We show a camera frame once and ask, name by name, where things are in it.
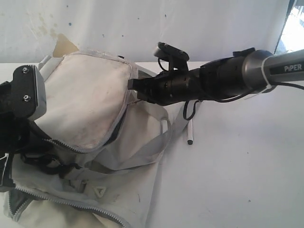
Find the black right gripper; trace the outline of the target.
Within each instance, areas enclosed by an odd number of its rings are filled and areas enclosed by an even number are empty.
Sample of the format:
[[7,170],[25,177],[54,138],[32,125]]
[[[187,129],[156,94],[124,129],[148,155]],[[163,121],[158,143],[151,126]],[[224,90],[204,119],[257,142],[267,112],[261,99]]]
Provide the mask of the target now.
[[138,100],[166,106],[186,101],[190,97],[189,79],[186,73],[173,71],[156,77],[129,79],[127,89],[135,90]]

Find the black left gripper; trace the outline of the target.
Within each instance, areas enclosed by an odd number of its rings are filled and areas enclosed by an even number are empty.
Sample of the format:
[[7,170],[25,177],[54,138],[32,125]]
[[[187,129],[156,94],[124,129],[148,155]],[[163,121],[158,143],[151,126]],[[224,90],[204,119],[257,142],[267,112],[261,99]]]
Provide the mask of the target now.
[[0,157],[5,154],[46,154],[53,145],[44,140],[34,129],[34,123],[17,118],[12,109],[11,83],[0,85]]

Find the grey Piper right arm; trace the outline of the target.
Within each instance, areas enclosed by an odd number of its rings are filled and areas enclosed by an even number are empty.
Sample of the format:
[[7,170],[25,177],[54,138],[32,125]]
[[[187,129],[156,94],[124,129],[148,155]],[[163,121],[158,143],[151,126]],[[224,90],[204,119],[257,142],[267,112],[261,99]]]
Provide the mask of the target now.
[[161,106],[191,100],[228,103],[303,79],[303,50],[274,55],[250,48],[193,70],[175,69],[155,77],[130,79],[127,88],[135,91],[139,100]]

